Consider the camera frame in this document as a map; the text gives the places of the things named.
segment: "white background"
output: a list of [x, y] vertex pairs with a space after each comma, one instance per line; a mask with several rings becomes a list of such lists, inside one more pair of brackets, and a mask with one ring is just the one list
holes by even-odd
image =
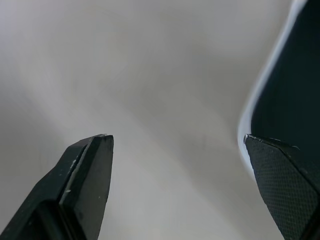
[[100, 240], [280, 240], [237, 124], [289, 0], [0, 0], [0, 230], [114, 136]]

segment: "textured rubber grip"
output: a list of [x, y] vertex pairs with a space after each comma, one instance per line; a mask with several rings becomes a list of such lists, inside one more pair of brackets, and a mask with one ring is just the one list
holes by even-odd
[[252, 135], [246, 135], [244, 143], [260, 194], [284, 239], [306, 239], [318, 212], [319, 193], [308, 173], [296, 165], [299, 149]]

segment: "white surface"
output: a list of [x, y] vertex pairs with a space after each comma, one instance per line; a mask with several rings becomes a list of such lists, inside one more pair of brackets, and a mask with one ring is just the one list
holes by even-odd
[[0, 228], [65, 148], [114, 135], [99, 239], [282, 239], [238, 152], [278, 0], [0, 1]]
[[257, 82], [254, 84], [254, 88], [249, 94], [249, 98], [247, 103], [245, 104], [244, 111], [241, 115], [239, 126], [238, 126], [238, 145], [241, 153], [241, 159], [243, 161], [244, 166], [246, 167], [248, 173], [251, 175], [253, 180], [255, 179], [254, 170], [251, 166], [250, 157], [244, 144], [244, 136], [245, 134], [251, 134], [251, 119], [253, 112], [255, 110], [256, 104], [260, 98], [260, 95], [267, 83], [267, 80], [278, 60], [278, 57], [286, 44], [288, 36], [291, 32], [292, 27], [295, 24], [297, 15], [305, 5], [305, 0], [293, 0], [292, 5], [290, 7], [290, 11], [286, 20], [286, 23], [283, 26], [283, 30], [279, 35], [279, 39], [274, 46], [274, 50], [270, 54], [270, 57], [267, 61], [267, 64], [263, 71], [261, 72], [261, 76], [258, 78]]

